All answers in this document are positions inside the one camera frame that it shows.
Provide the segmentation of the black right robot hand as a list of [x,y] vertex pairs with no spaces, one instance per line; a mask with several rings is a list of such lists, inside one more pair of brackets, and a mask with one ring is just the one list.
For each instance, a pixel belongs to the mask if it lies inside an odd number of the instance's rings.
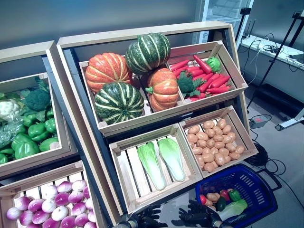
[[172,220],[172,224],[190,227],[200,225],[203,228],[209,228],[212,219],[217,216],[214,210],[199,204],[196,200],[189,200],[188,209],[185,211],[183,208],[179,208],[179,220]]

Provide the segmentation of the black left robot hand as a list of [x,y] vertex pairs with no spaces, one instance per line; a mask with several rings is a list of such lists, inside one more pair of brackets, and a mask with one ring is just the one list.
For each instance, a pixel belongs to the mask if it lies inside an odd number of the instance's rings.
[[139,228],[167,228],[167,223],[157,221],[160,218],[161,205],[150,205],[138,213]]

